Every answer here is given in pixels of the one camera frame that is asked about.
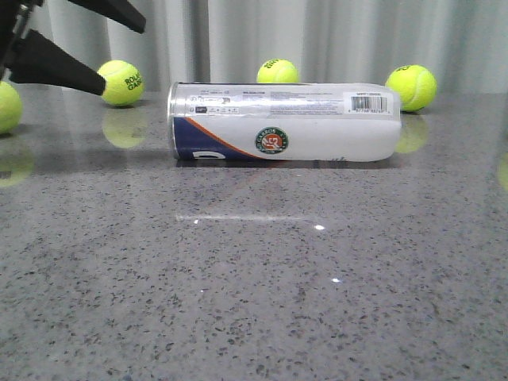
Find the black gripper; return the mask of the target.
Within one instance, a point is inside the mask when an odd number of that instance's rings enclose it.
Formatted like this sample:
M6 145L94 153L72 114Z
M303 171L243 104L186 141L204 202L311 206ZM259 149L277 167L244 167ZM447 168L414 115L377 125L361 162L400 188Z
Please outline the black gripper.
M108 17L137 33L146 18L127 0L70 0L87 10ZM35 30L25 34L36 6L43 1L1 1L1 79L10 70L14 83L67 87L101 95L106 81Z

